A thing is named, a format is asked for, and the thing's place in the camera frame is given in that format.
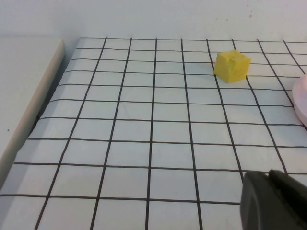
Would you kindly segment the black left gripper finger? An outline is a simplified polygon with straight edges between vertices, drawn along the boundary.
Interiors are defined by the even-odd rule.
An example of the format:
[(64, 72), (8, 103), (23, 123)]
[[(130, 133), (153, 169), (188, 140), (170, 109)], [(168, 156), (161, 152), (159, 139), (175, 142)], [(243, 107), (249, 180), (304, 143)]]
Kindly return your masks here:
[(244, 230), (305, 230), (307, 187), (286, 173), (245, 173), (240, 201)]

